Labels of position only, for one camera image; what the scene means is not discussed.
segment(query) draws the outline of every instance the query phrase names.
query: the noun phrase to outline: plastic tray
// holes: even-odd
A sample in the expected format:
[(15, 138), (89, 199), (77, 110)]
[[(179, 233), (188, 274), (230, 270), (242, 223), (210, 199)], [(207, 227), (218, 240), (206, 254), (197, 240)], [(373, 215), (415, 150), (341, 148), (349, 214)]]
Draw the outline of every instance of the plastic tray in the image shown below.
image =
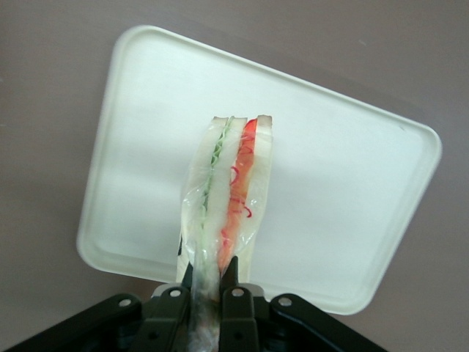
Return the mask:
[(78, 250), (103, 271), (176, 277), (180, 189), (213, 116), (273, 116), (251, 282), (352, 314), (372, 299), (440, 160), (430, 128), (152, 26), (114, 49)]

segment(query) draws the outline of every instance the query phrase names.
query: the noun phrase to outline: plastic wrap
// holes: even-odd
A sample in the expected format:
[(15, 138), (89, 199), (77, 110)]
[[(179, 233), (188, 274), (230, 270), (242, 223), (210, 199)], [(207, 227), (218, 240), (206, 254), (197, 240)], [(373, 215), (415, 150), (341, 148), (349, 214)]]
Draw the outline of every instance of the plastic wrap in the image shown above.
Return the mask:
[(189, 351), (218, 349), (219, 282), (231, 258), (247, 281), (254, 239), (265, 211), (272, 122), (217, 118), (197, 150), (182, 190), (178, 279), (193, 265)]

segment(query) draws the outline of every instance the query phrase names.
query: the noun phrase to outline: white tray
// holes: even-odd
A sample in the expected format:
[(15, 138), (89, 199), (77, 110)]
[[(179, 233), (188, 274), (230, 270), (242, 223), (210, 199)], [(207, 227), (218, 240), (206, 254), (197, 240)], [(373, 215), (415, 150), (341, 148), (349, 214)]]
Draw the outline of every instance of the white tray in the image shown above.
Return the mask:
[(103, 271), (175, 280), (180, 189), (213, 116), (273, 116), (251, 282), (339, 314), (372, 299), (440, 160), (430, 128), (152, 26), (116, 44), (78, 234)]

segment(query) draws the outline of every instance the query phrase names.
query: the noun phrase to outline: metal bolt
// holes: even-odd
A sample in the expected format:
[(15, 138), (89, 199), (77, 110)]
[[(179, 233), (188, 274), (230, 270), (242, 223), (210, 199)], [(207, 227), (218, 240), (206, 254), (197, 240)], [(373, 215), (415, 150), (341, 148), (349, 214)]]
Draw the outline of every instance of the metal bolt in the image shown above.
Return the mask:
[(169, 295), (170, 295), (171, 297), (179, 297), (179, 296), (181, 296), (181, 291), (179, 291), (179, 290), (173, 290), (173, 291), (171, 291), (171, 292), (169, 293)]
[(232, 295), (234, 297), (241, 297), (242, 295), (244, 295), (244, 291), (242, 288), (234, 288), (232, 291)]
[(279, 300), (278, 300), (278, 303), (282, 306), (282, 307), (290, 307), (293, 302), (290, 298), (287, 298), (287, 297), (281, 297)]
[(128, 306), (129, 304), (132, 303), (132, 300), (130, 300), (129, 298), (126, 298), (126, 299), (122, 299), (120, 302), (119, 302), (119, 307), (126, 307)]

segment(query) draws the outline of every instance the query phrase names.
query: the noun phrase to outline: red pepper strip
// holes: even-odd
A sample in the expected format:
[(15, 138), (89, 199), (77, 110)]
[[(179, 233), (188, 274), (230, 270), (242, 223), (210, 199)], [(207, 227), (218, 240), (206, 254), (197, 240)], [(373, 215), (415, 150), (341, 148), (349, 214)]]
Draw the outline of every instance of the red pepper strip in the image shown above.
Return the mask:
[(244, 126), (233, 170), (237, 175), (230, 183), (229, 204), (226, 213), (226, 223), (221, 230), (221, 247), (218, 252), (218, 269), (221, 273), (228, 266), (235, 245), (241, 223), (241, 213), (246, 209), (252, 216), (252, 212), (245, 206), (248, 195), (250, 171), (254, 163), (254, 142), (256, 139), (257, 119), (251, 120)]

